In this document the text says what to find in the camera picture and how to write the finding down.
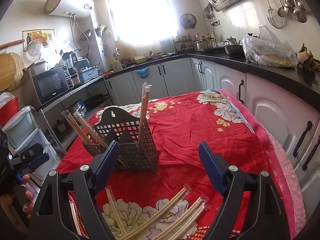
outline water heater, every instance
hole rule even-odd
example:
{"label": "water heater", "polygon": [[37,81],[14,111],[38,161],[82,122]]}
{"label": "water heater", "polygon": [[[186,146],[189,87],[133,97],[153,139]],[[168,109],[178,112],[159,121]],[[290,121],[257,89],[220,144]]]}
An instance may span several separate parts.
{"label": "water heater", "polygon": [[44,5],[44,14],[69,17],[75,14],[77,18],[90,15],[94,8],[92,0],[47,0]]}

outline fruit painting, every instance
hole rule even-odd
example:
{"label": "fruit painting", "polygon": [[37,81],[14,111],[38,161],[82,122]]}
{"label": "fruit painting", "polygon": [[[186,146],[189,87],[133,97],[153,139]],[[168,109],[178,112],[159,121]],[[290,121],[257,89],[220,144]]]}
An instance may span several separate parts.
{"label": "fruit painting", "polygon": [[40,41],[44,47],[51,46],[54,42],[54,30],[46,29],[46,30],[28,30],[22,31],[22,38],[25,40],[23,43],[23,51],[27,51],[28,44],[37,40]]}

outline floral tablecloth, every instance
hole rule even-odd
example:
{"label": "floral tablecloth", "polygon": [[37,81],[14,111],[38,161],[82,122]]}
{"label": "floral tablecloth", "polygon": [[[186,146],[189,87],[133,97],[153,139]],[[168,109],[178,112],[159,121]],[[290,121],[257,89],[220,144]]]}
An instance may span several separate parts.
{"label": "floral tablecloth", "polygon": [[[243,116],[246,111],[240,112],[235,106],[238,101],[229,94],[225,96],[224,91],[223,93],[208,90],[149,101],[148,124],[159,153],[156,173],[113,171],[107,183],[107,186],[112,187],[127,232],[152,217],[185,183],[191,186],[192,191],[137,239],[153,239],[176,221],[200,195],[206,195],[211,208],[202,213],[182,237],[202,240],[222,201],[220,194],[213,190],[198,157],[198,145],[202,141],[206,141],[214,153],[222,155],[229,164],[240,167],[242,171],[269,172],[280,195],[285,196],[283,200],[292,238],[299,230],[297,224],[305,222],[304,210],[300,210],[297,222],[294,207],[301,206],[302,201],[294,203],[292,200],[292,188],[283,179],[283,168],[275,164],[277,156],[268,135],[259,133],[258,137]],[[140,117],[141,103],[119,107]],[[90,124],[99,122],[103,111],[104,109],[99,110],[89,121]],[[271,159],[274,160],[273,167],[270,165]],[[71,172],[91,160],[92,156],[82,146],[81,139],[77,138],[61,161],[58,171]],[[232,231],[234,235],[240,233],[248,200],[249,193],[245,192]],[[111,232],[116,239],[120,239],[122,235],[106,192],[101,191],[96,196],[96,201]]]}

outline wall socket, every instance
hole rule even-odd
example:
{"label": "wall socket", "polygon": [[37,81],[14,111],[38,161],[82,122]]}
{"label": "wall socket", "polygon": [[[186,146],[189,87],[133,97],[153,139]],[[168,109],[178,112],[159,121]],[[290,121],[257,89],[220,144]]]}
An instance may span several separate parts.
{"label": "wall socket", "polygon": [[214,23],[214,26],[218,26],[218,25],[220,25],[220,21],[219,21],[219,20],[217,20],[217,21]]}

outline black microwave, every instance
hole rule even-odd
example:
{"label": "black microwave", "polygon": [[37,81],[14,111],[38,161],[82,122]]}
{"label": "black microwave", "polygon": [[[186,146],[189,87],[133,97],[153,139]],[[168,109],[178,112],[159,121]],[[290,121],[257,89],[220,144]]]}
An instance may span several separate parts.
{"label": "black microwave", "polygon": [[57,66],[34,76],[24,76],[22,83],[25,103],[35,109],[73,88],[67,66]]}

